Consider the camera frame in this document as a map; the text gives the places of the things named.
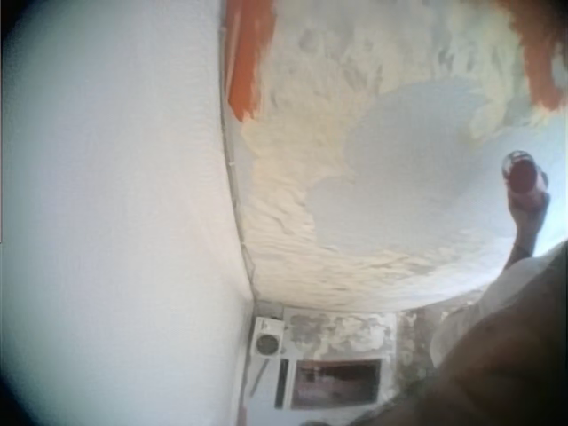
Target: wall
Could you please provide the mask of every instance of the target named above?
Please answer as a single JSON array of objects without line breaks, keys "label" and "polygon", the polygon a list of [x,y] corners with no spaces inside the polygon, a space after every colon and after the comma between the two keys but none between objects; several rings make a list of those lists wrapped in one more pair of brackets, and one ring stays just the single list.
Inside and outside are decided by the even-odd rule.
[{"label": "wall", "polygon": [[501,162],[515,149],[550,177],[537,254],[568,235],[565,109],[533,104],[507,10],[448,0],[275,8],[260,106],[232,129],[260,298],[388,312],[482,287],[514,240]]},{"label": "wall", "polygon": [[[267,307],[270,305],[261,305],[259,314],[273,313],[268,312]],[[396,394],[394,363],[397,358],[395,344],[397,319],[395,314],[347,314],[284,308],[281,316],[278,316],[286,322],[281,357],[289,360],[283,408],[274,407],[280,361],[271,359],[265,371],[262,372],[264,360],[251,357],[248,361],[243,392],[248,426],[263,426],[267,419],[270,419],[274,426],[297,426],[308,421],[344,426],[364,413],[377,408]],[[381,360],[381,381],[377,403],[320,410],[291,410],[288,408],[297,361],[362,359]]]},{"label": "wall", "polygon": [[231,424],[251,295],[220,15],[42,3],[4,47],[2,369],[42,424]]}]

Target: spray paint can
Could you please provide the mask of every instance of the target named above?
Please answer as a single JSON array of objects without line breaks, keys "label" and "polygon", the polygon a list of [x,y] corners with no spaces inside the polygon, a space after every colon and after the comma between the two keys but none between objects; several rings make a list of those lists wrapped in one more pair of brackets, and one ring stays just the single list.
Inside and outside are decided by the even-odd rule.
[{"label": "spray paint can", "polygon": [[525,210],[536,210],[545,202],[547,182],[533,157],[513,151],[503,160],[503,178],[511,198]]}]

